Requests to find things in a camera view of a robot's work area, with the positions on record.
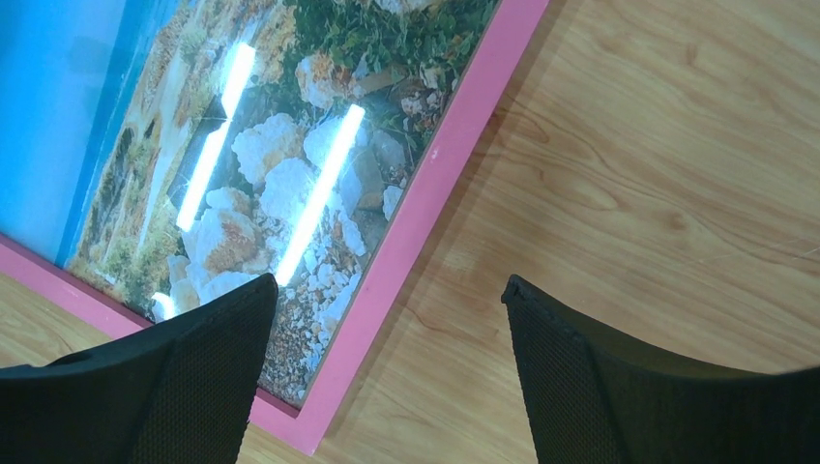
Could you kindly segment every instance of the green plant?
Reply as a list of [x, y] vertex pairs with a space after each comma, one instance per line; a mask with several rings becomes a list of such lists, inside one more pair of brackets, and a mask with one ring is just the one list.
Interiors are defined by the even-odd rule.
[[134, 237], [118, 237], [111, 244], [101, 271], [117, 279], [129, 276], [133, 254], [136, 252]]
[[[286, 70], [270, 92], [278, 96], [280, 107], [312, 124], [315, 108], [300, 98], [294, 70], [306, 56], [328, 53], [337, 66], [355, 69], [364, 56], [374, 73], [390, 69], [395, 80], [403, 78], [396, 69], [405, 69], [419, 78], [421, 68], [440, 68], [439, 88], [448, 93], [467, 67], [484, 28], [492, 18], [497, 0], [450, 0], [435, 8], [410, 14], [392, 14], [372, 2], [285, 0], [296, 6], [296, 42], [286, 52]], [[406, 139], [412, 151], [423, 150], [432, 130], [403, 127], [405, 115], [397, 107], [359, 101], [367, 119], [380, 129]], [[339, 101], [330, 112], [339, 114], [349, 103]]]
[[205, 44], [206, 40], [208, 40], [208, 35], [204, 30], [198, 27], [191, 26], [183, 31], [180, 37], [179, 50], [182, 59], [185, 60], [189, 66], [193, 66], [193, 62], [196, 60], [196, 56], [199, 54], [199, 50], [202, 48], [202, 45]]

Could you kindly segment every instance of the pink frame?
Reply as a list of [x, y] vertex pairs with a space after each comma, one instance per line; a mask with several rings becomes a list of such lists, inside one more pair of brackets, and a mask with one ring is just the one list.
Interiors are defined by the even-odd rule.
[[[313, 455], [410, 273], [549, 0], [502, 0], [301, 411], [257, 390], [250, 420]], [[150, 323], [0, 235], [0, 273], [113, 338]]]

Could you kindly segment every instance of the wood grain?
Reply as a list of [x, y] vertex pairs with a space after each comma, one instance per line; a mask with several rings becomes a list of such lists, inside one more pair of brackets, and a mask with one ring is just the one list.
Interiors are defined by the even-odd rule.
[[[535, 462], [499, 296], [518, 273], [698, 359], [820, 363], [820, 4], [553, 0], [313, 460]], [[103, 341], [0, 279], [0, 361]]]

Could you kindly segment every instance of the blue water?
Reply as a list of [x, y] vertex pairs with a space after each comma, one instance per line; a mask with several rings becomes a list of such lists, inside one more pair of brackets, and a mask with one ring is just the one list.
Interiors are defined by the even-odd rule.
[[65, 265], [179, 3], [0, 1], [0, 233]]
[[151, 44], [160, 29], [173, 16], [179, 3], [179, 0], [129, 0], [126, 3], [115, 49], [128, 50], [130, 54], [114, 53], [111, 57], [94, 129], [80, 172], [78, 189], [55, 259], [60, 267], [65, 267], [76, 253], [83, 224], [91, 210], [105, 162], [116, 144]]

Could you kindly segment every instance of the white rock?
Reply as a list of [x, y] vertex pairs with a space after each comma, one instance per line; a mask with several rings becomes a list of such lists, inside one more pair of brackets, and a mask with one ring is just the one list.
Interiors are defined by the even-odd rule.
[[231, 210], [205, 210], [196, 239], [196, 259], [214, 274], [256, 254], [256, 232], [249, 217]]
[[165, 321], [165, 305], [160, 303], [159, 300], [154, 301], [154, 305], [151, 307], [151, 313], [154, 314], [154, 320], [159, 322]]
[[333, 285], [333, 271], [333, 266], [330, 264], [325, 263], [319, 266], [319, 271], [316, 272], [316, 278], [322, 287], [328, 288]]
[[195, 220], [188, 231], [182, 231], [182, 243], [185, 247], [185, 253], [191, 261], [196, 260], [196, 239], [199, 234], [199, 220]]
[[242, 272], [246, 274], [265, 274], [271, 267], [273, 253], [267, 248], [260, 248], [248, 261], [242, 263]]
[[305, 155], [319, 169], [324, 167], [331, 153], [331, 147], [341, 129], [341, 122], [342, 118], [329, 118], [308, 132], [305, 137], [305, 142], [302, 144]]
[[208, 282], [214, 278], [214, 275], [196, 263], [188, 264], [185, 268], [185, 274], [188, 276], [187, 279], [190, 284], [193, 285], [193, 289], [196, 290], [196, 294], [199, 295], [199, 300], [201, 302], [205, 285], [207, 285]]
[[274, 234], [265, 239], [265, 248], [271, 254], [271, 261], [268, 263], [268, 269], [271, 270], [272, 274], [277, 273], [279, 260], [287, 250], [287, 244], [287, 240], [283, 239], [282, 236], [279, 234]]
[[[341, 128], [341, 122], [342, 118], [331, 118], [320, 124], [316, 129], [311, 130], [305, 137], [305, 155], [320, 170], [325, 167], [328, 155], [331, 153], [334, 141]], [[349, 153], [346, 154], [347, 158], [341, 167], [341, 171], [339, 171], [337, 187], [347, 213], [353, 214], [353, 210], [359, 204], [359, 199], [362, 198], [363, 187], [362, 182], [356, 175], [356, 170], [352, 167], [350, 155]]]
[[188, 258], [185, 256], [174, 255], [168, 256], [166, 261], [168, 262], [168, 279], [171, 281], [171, 285], [188, 276], [185, 272], [185, 268], [188, 264], [190, 264], [190, 260]]
[[433, 68], [421, 67], [422, 81], [428, 89], [438, 90], [439, 77], [443, 74], [442, 69], [438, 66]]
[[171, 285], [171, 301], [174, 302], [174, 313], [179, 315], [199, 307], [199, 294], [190, 280], [183, 278]]
[[338, 215], [338, 220], [341, 222], [341, 236], [344, 239], [344, 244], [350, 248], [356, 256], [364, 256], [367, 253], [365, 241], [362, 239], [362, 232], [359, 230], [359, 225], [354, 222], [345, 212]]
[[350, 281], [350, 277], [345, 275], [344, 273], [334, 273], [334, 284], [338, 285], [339, 287], [344, 287], [347, 285], [347, 282]]
[[324, 53], [306, 56], [296, 67], [296, 80], [303, 102], [330, 109], [334, 98], [344, 97], [344, 87], [334, 79], [334, 63]]
[[234, 139], [231, 150], [239, 161], [239, 172], [258, 187], [282, 160], [302, 154], [302, 141], [302, 131], [293, 118], [279, 113], [242, 131]]
[[[340, 321], [344, 316], [344, 312], [350, 305], [350, 301], [353, 298], [353, 293], [356, 291], [356, 287], [359, 286], [359, 281], [361, 279], [361, 274], [355, 274], [350, 277], [350, 281], [344, 288], [341, 289], [340, 292], [338, 292], [338, 295], [333, 302], [319, 314], [316, 314], [316, 320], [322, 325], [323, 333], [333, 336], [333, 332], [338, 326], [338, 321]], [[321, 333], [319, 336], [319, 341], [322, 341]]]
[[265, 177], [265, 191], [259, 202], [269, 218], [296, 227], [305, 210], [316, 179], [301, 159], [286, 159]]
[[344, 170], [338, 176], [338, 193], [341, 196], [341, 204], [344, 205], [344, 212], [352, 215], [362, 200], [364, 188], [356, 171], [349, 164], [344, 166]]
[[315, 275], [307, 277], [307, 290], [313, 292], [319, 288], [319, 279]]
[[258, 275], [245, 273], [222, 273], [214, 277], [199, 296], [203, 305], [257, 278]]
[[419, 99], [411, 99], [410, 97], [401, 99], [401, 109], [408, 116], [415, 116], [425, 110]]
[[309, 273], [312, 273], [316, 270], [316, 266], [319, 265], [319, 262], [316, 260], [316, 254], [313, 253], [313, 250], [308, 247], [305, 250], [305, 255], [303, 256], [305, 259], [305, 267]]
[[404, 147], [383, 130], [377, 130], [370, 139], [373, 152], [381, 161], [390, 167], [403, 166], [407, 161], [404, 158]]
[[388, 186], [387, 188], [385, 188], [384, 206], [382, 206], [382, 211], [385, 214], [386, 220], [390, 220], [390, 218], [393, 217], [395, 207], [398, 205], [398, 200], [401, 199], [401, 195], [403, 193], [404, 190], [396, 186]]
[[205, 202], [215, 210], [233, 210], [250, 216], [250, 198], [243, 191], [233, 187], [209, 191], [205, 195]]
[[441, 3], [442, 0], [376, 0], [376, 4], [390, 13], [405, 14], [423, 10], [431, 5]]

